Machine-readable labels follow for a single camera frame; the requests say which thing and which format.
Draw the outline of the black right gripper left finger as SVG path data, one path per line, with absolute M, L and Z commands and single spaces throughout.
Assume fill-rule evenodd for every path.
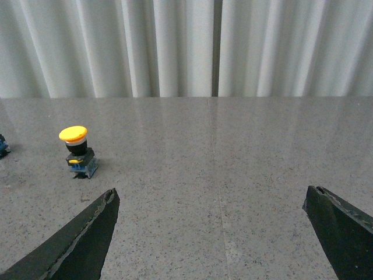
M 100 279 L 119 203 L 116 189 L 107 190 L 1 279 Z

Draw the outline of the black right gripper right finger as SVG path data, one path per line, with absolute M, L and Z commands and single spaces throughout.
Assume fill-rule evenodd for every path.
M 372 279 L 372 217 L 320 186 L 302 206 L 338 279 Z

